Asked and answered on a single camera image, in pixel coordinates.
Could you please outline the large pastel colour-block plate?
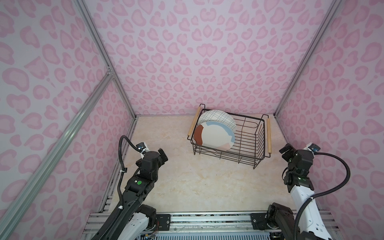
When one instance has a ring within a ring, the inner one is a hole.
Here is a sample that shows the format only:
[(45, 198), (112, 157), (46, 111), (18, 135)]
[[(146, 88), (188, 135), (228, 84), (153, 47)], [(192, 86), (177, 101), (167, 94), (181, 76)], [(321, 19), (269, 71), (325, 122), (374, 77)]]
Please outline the large pastel colour-block plate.
[(235, 133), (226, 125), (218, 122), (205, 122), (198, 125), (193, 139), (203, 147), (228, 151), (235, 144)]

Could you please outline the black wire dish rack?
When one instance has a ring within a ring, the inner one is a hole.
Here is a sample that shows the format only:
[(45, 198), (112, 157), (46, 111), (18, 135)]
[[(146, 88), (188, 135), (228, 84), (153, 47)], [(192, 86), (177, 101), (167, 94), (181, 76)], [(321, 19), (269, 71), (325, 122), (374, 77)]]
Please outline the black wire dish rack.
[(206, 108), (200, 104), (187, 139), (193, 153), (256, 168), (272, 155), (271, 119)]

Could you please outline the white grid pattern plate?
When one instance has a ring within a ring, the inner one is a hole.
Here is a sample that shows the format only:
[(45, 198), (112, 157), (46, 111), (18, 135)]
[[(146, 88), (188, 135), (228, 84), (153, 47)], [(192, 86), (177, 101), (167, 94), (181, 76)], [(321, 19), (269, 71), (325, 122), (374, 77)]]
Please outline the white grid pattern plate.
[(236, 130), (236, 122), (234, 118), (226, 112), (220, 110), (209, 110), (201, 114), (197, 124), (201, 125), (205, 122), (218, 122), (229, 127), (233, 132)]

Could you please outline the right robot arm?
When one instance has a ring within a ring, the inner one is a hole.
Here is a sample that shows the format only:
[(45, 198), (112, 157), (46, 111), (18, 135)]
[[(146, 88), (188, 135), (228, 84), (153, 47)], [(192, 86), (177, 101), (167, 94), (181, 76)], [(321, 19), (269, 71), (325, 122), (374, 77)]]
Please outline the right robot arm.
[(297, 208), (294, 216), (286, 206), (272, 203), (266, 213), (267, 226), (282, 231), (284, 240), (331, 240), (321, 217), (316, 201), (314, 186), (308, 174), (313, 165), (318, 146), (308, 145), (303, 150), (297, 150), (286, 144), (279, 150), (282, 158), (288, 163), (284, 173), (284, 184), (288, 188)]

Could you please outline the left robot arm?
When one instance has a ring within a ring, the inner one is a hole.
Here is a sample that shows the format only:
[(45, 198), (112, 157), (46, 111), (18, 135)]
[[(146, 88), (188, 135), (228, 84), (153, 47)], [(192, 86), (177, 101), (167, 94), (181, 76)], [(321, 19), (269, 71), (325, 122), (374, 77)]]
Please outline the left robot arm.
[(163, 149), (149, 151), (137, 161), (138, 169), (128, 180), (124, 192), (119, 195), (119, 204), (103, 226), (93, 236), (94, 240), (117, 240), (133, 215), (154, 188), (159, 168), (168, 161)]

